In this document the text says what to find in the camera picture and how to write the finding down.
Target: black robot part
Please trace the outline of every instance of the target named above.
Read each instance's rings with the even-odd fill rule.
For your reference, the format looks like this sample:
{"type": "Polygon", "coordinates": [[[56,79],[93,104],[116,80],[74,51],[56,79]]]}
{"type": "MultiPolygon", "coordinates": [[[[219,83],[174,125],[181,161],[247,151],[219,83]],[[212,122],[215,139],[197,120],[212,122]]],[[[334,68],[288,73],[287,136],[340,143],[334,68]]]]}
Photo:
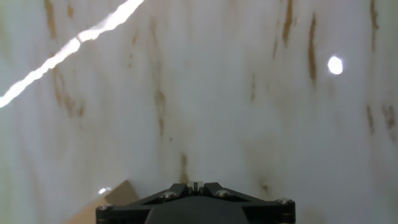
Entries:
{"type": "Polygon", "coordinates": [[[249,224],[295,223],[295,202],[264,201],[223,188],[219,183],[173,184],[126,206],[102,205],[97,224],[249,224]]]}

